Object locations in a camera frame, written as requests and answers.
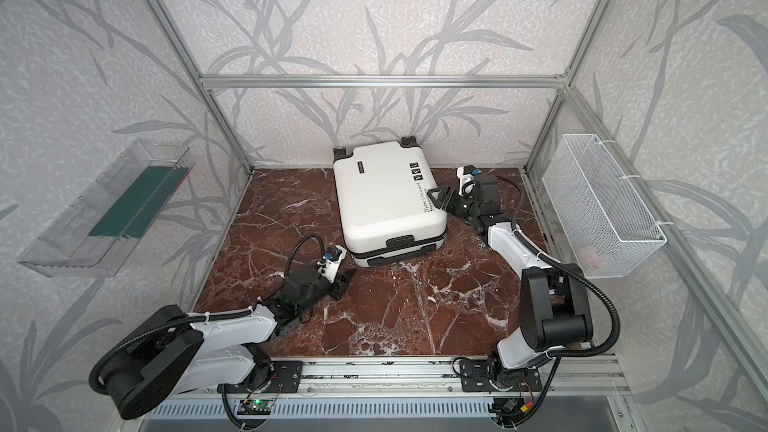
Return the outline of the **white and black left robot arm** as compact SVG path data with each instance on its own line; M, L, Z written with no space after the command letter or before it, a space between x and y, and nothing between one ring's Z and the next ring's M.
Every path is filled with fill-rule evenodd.
M244 309L185 313L158 309L93 366L88 384L109 396L121 418L138 418L167 398L209 386L252 384L270 364L262 344L295 329L325 298L340 300L356 271L328 280L305 266L267 298Z

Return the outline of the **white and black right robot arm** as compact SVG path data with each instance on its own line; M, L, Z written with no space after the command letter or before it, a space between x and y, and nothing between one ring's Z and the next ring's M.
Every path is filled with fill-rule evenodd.
M469 224L520 279L519 327L501 340L495 358L503 369L534 367L556 357L590 357L600 347L584 348L593 337L588 288L573 264L562 264L535 245L502 211L499 180L473 172L460 185L427 191L436 208Z

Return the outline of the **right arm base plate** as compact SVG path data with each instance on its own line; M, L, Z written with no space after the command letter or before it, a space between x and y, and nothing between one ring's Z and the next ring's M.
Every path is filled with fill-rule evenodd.
M541 376L537 369L507 369L491 357L484 359L457 357L452 362L452 368L460 378L463 392L533 393L543 390Z

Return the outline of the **black and white suitcase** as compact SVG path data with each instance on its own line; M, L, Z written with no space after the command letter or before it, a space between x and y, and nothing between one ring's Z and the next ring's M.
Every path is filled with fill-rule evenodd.
M333 150L344 244L359 267L427 255L446 239L447 213L428 192L437 187L413 136Z

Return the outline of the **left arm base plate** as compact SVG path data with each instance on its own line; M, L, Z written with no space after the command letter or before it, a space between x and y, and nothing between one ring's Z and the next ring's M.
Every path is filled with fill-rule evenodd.
M258 361L240 389L243 393L296 393L303 365L300 360Z

